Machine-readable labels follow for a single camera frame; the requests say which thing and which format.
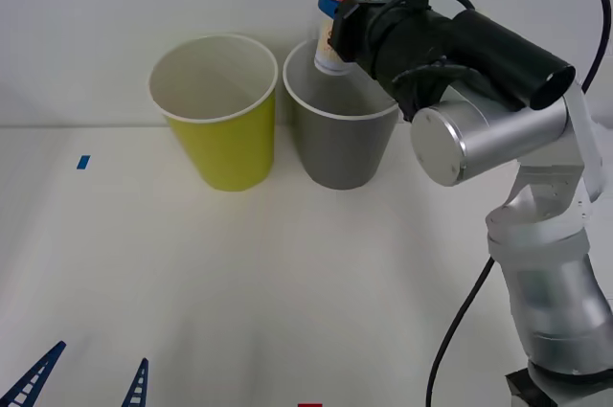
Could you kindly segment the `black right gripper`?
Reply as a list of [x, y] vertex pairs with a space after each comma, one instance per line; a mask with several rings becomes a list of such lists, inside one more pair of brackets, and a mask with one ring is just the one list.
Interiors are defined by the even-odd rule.
[[318, 9], [333, 19], [332, 49], [343, 62], [355, 63], [369, 76], [387, 76], [381, 41], [386, 26], [371, 25], [388, 0], [318, 0]]

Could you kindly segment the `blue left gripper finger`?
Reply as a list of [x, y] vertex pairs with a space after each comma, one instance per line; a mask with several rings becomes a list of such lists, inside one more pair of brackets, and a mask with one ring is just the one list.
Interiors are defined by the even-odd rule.
[[125, 395], [122, 407], [145, 407], [148, 393], [149, 362], [143, 358]]
[[1, 397], [1, 406], [33, 407], [51, 371], [66, 348], [57, 342]]

